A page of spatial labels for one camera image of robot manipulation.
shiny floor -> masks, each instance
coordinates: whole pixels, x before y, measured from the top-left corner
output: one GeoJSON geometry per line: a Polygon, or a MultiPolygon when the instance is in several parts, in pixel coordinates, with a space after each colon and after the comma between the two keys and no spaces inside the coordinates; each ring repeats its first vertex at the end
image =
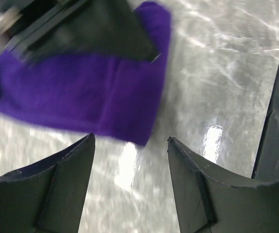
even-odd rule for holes
{"type": "MultiPolygon", "coordinates": [[[[131,0],[136,6],[140,0],[131,0]]],[[[279,0],[163,0],[171,59],[145,148],[97,138],[80,233],[178,233],[167,138],[250,177],[279,63],[279,0]]],[[[81,138],[0,116],[0,175],[81,138]]]]}

